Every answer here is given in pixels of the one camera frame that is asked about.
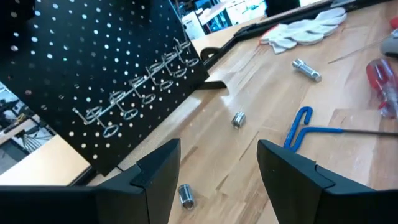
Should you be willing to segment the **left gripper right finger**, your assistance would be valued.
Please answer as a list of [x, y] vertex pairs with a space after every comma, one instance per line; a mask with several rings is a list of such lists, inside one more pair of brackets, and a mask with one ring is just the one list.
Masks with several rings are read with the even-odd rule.
[[356, 199], [373, 191], [268, 140], [257, 162], [280, 224], [354, 224]]

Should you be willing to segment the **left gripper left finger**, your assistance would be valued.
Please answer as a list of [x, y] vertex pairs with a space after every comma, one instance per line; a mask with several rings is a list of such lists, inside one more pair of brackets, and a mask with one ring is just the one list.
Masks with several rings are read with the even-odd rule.
[[180, 140], [171, 139], [96, 187], [96, 224], [167, 224], [177, 188]]

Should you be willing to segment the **small silver socket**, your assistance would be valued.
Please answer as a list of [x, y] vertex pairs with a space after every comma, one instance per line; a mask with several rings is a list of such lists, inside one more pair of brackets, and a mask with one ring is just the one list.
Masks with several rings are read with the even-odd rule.
[[186, 210], [192, 210], [195, 208], [195, 199], [192, 193], [192, 189], [188, 184], [182, 184], [178, 187], [178, 194], [180, 197], [181, 205]]
[[239, 111], [235, 114], [234, 118], [231, 121], [231, 124], [234, 128], [239, 129], [245, 123], [245, 120], [246, 115], [242, 111]]

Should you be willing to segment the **blue T-handle hex key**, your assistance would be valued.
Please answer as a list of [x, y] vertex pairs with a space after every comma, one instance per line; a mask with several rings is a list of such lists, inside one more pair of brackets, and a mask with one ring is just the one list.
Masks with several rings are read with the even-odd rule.
[[[290, 131], [288, 132], [287, 137], [284, 141], [283, 148], [288, 149], [292, 152], [297, 152], [304, 140], [305, 135], [309, 133], [333, 133], [333, 134], [354, 133], [354, 134], [372, 134], [378, 136], [398, 137], [398, 133], [393, 133], [393, 132], [308, 126], [312, 118], [312, 114], [313, 114], [313, 108], [310, 106], [304, 106], [298, 110], [295, 119], [293, 120], [293, 123], [291, 125]], [[297, 137], [295, 138], [295, 141], [293, 142], [302, 118], [304, 118], [303, 123], [305, 127], [299, 131]]]

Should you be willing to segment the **long silver socket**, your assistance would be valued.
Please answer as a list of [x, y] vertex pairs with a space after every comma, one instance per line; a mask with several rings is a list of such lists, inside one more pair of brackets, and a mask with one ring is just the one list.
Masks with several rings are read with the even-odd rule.
[[316, 70], [307, 65], [303, 60], [300, 60], [298, 58], [295, 59], [292, 62], [292, 66], [294, 67], [294, 69], [316, 82], [320, 82], [322, 80], [322, 76]]

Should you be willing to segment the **small red-handled screwdriver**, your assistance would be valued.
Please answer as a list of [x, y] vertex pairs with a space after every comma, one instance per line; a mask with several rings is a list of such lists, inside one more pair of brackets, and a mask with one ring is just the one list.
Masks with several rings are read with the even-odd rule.
[[384, 117], [398, 119], [398, 76], [388, 60], [378, 58], [366, 66], [369, 85], [376, 92], [379, 111]]

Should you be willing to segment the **grey black handled screwdriver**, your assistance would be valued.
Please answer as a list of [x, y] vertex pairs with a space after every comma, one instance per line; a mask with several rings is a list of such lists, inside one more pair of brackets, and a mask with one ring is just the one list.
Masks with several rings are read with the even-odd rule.
[[391, 34], [382, 41], [380, 52], [387, 57], [398, 59], [398, 29], [394, 29]]

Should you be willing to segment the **light brown desk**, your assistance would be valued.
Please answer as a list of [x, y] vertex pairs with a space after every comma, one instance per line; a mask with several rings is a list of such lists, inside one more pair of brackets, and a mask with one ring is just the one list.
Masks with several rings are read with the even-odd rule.
[[0, 175], [0, 185], [69, 185], [94, 174], [89, 163], [56, 135]]

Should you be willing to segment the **black metal pegboard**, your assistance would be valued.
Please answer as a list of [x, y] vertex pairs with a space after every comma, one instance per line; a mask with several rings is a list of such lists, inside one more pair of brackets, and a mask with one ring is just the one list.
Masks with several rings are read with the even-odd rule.
[[[110, 138], [72, 111], [107, 107], [112, 91], [127, 91], [126, 82], [173, 51], [174, 38], [190, 41], [171, 0], [0, 0], [0, 82], [106, 175], [194, 91], [224, 88], [201, 60], [173, 79], [170, 93], [147, 82], [139, 93], [157, 95], [152, 107], [129, 96], [123, 108], [138, 116], [125, 121], [113, 108], [100, 117], [121, 125]], [[193, 44], [182, 57], [200, 59]]]

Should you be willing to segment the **white work glove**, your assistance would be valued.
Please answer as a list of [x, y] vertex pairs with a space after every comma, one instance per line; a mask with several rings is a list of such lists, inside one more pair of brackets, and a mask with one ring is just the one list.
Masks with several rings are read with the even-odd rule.
[[303, 19], [290, 24], [277, 24], [259, 39], [261, 45], [270, 45], [275, 54], [281, 54], [299, 45], [314, 45], [332, 35], [346, 20], [343, 7], [320, 12], [314, 19]]

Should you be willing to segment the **black frame clamp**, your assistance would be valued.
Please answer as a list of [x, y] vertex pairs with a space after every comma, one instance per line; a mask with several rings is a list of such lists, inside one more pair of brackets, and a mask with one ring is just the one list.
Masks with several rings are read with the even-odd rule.
[[203, 63], [215, 63], [217, 62], [224, 50], [221, 47], [205, 47], [200, 52], [200, 57]]

